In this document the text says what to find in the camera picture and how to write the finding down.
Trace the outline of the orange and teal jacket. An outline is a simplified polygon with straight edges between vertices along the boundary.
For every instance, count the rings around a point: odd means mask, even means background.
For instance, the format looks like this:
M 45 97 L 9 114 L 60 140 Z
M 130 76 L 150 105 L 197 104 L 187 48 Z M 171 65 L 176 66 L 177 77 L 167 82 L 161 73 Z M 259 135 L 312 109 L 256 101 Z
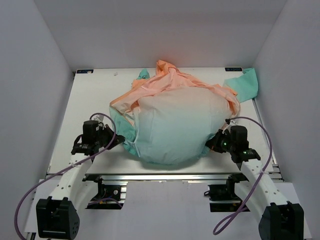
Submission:
M 205 156 L 206 142 L 258 89 L 254 68 L 220 85 L 158 60 L 155 75 L 143 70 L 128 92 L 110 102 L 109 113 L 130 154 L 146 163 L 180 165 Z

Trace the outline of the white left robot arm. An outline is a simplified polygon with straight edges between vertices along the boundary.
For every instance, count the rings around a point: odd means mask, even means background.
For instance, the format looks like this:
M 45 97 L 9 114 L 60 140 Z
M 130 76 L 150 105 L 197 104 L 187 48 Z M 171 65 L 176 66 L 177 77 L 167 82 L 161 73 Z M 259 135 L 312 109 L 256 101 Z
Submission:
M 69 170 L 63 173 L 58 185 L 36 204 L 37 230 L 40 238 L 73 240 L 80 227 L 80 213 L 89 203 L 100 202 L 106 187 L 99 177 L 91 179 L 87 171 L 101 150 L 111 150 L 125 138 L 98 120 L 83 123 L 71 150 Z

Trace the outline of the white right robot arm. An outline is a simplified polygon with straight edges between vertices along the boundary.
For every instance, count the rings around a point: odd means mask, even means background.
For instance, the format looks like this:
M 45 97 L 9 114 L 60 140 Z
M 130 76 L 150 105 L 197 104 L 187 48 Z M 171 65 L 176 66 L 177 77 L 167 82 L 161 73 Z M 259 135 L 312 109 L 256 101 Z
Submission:
M 229 153 L 240 170 L 229 175 L 224 185 L 211 186 L 206 194 L 213 201 L 240 200 L 237 212 L 249 210 L 254 215 L 262 240 L 304 239 L 303 208 L 291 203 L 276 187 L 258 152 L 249 147 L 247 137 L 247 129 L 235 125 L 229 130 L 220 129 L 206 142 L 214 152 Z

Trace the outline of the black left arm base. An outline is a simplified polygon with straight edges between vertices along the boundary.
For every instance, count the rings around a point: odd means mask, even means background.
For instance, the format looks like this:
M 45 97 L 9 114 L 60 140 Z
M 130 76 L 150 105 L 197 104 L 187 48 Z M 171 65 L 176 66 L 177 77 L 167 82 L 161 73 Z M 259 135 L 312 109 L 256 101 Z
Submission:
M 95 183 L 96 195 L 90 200 L 87 209 L 91 210 L 120 210 L 124 205 L 127 192 L 127 182 L 109 180 L 101 175 L 86 176 L 83 182 Z

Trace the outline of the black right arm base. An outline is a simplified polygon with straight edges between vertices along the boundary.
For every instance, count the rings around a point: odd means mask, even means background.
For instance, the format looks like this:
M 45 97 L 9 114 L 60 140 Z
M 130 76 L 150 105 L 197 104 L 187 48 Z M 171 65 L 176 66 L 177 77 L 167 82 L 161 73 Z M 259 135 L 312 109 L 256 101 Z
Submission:
M 209 198 L 210 212 L 235 213 L 242 204 L 242 199 L 235 194 L 235 184 L 248 182 L 243 173 L 234 173 L 228 176 L 224 184 L 211 184 L 203 193 Z

